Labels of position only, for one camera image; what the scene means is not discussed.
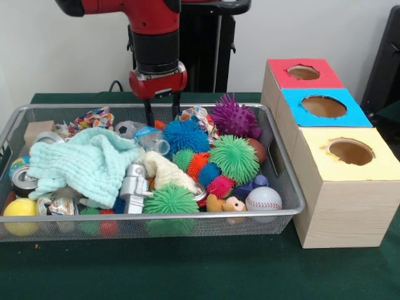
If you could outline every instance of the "stacked boxes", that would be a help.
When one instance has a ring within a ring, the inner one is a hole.
[[[307,207],[304,248],[379,246],[400,204],[400,163],[323,59],[270,59],[270,107]]]

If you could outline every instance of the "light blue towel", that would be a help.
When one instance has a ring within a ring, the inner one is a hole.
[[[39,181],[29,198],[68,185],[111,208],[127,166],[139,157],[141,149],[136,142],[98,127],[81,131],[65,144],[38,142],[30,151],[28,175]]]

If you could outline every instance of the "blue box top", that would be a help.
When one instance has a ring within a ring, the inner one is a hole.
[[[282,89],[302,127],[372,127],[347,89]]]

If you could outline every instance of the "yellow ball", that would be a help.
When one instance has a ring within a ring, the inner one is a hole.
[[[8,204],[3,216],[35,216],[36,201],[19,198]],[[6,229],[15,236],[29,236],[38,230],[36,222],[7,222]]]

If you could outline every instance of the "cardboard hole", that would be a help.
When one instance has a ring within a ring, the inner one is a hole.
[[[329,152],[346,164],[363,166],[374,159],[373,150],[355,139],[340,139],[329,146]]]
[[[301,104],[313,115],[325,118],[338,118],[348,111],[343,103],[327,96],[309,96]]]
[[[300,80],[315,80],[320,77],[320,73],[313,67],[298,64],[287,70],[290,76]]]

